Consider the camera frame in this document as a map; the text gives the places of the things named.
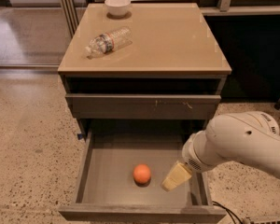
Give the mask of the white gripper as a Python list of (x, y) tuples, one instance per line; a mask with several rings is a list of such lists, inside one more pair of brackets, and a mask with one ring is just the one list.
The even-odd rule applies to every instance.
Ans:
[(165, 191), (171, 191), (190, 180), (191, 170), (203, 173), (227, 161), (216, 153), (205, 132), (193, 133), (189, 137), (182, 148), (182, 158), (185, 163), (177, 161), (162, 181), (161, 187)]

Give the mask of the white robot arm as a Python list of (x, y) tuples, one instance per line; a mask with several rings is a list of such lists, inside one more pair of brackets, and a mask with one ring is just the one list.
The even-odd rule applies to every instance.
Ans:
[(181, 157), (161, 183), (166, 191), (227, 161), (280, 179), (280, 129), (272, 116), (260, 111), (219, 115), (189, 137)]

